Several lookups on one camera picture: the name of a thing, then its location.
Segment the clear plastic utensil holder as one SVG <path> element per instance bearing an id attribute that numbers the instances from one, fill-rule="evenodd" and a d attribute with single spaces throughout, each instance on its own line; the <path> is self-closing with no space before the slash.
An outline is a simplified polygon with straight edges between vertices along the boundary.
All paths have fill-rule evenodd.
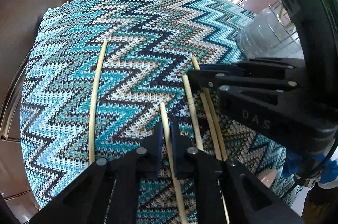
<path id="1" fill-rule="evenodd" d="M 237 35 L 237 45 L 246 58 L 304 58 L 297 29 L 281 0 L 244 26 Z"/>

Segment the short middle bamboo chopstick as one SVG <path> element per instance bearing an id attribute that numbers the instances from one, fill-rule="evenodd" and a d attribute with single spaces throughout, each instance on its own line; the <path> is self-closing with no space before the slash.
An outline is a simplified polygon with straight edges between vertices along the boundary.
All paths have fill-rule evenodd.
<path id="1" fill-rule="evenodd" d="M 186 74 L 182 76 L 182 82 L 183 82 L 184 90 L 186 93 L 188 108 L 189 108 L 190 115 L 191 115 L 191 121 L 192 121 L 192 126 L 194 129 L 196 146 L 199 150 L 203 151 L 203 143 L 202 143 L 202 137 L 201 137 L 200 130 L 199 130 L 198 116 L 196 114 L 194 98 L 192 96 L 190 83 L 188 80 L 188 76 Z"/>

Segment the long right bamboo chopstick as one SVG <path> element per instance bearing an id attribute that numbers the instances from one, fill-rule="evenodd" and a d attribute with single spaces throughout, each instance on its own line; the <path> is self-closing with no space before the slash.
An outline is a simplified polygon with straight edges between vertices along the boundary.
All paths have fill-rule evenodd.
<path id="1" fill-rule="evenodd" d="M 216 158 L 218 160 L 225 161 L 228 158 L 228 156 L 226 153 L 224 139 L 222 137 L 221 129 L 218 123 L 218 119 L 215 113 L 213 102 L 210 97 L 209 90 L 207 88 L 204 88 L 203 93 L 200 94 L 200 97 L 202 100 L 204 111 L 206 113 L 207 121 L 209 123 L 210 133 L 211 133 L 211 138 L 213 140 Z M 202 144 L 202 139 L 200 136 L 198 120 L 197 120 L 197 115 L 195 111 L 192 113 L 191 118 L 192 118 L 192 123 L 194 127 L 197 148 L 203 151 L 203 144 Z"/>

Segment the zigzag knit table mat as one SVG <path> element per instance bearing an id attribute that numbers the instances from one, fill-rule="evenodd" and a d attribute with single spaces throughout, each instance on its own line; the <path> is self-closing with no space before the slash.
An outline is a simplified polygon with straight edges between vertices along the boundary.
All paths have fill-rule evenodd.
<path id="1" fill-rule="evenodd" d="M 162 102 L 169 126 L 177 122 L 197 148 L 182 76 L 193 68 L 192 57 L 200 64 L 242 60 L 236 35 L 253 17 L 225 0 L 74 0 L 47 10 L 27 62 L 20 110 L 25 169 L 41 209 L 91 165 L 90 98 L 104 40 L 95 161 L 140 147 L 162 123 Z M 203 152 L 216 158 L 201 93 L 194 99 Z M 282 168 L 282 146 L 228 117 L 219 121 L 228 159 L 256 177 Z M 177 180 L 187 222 L 198 223 L 194 181 Z M 181 223 L 164 131 L 159 176 L 141 179 L 135 223 Z"/>

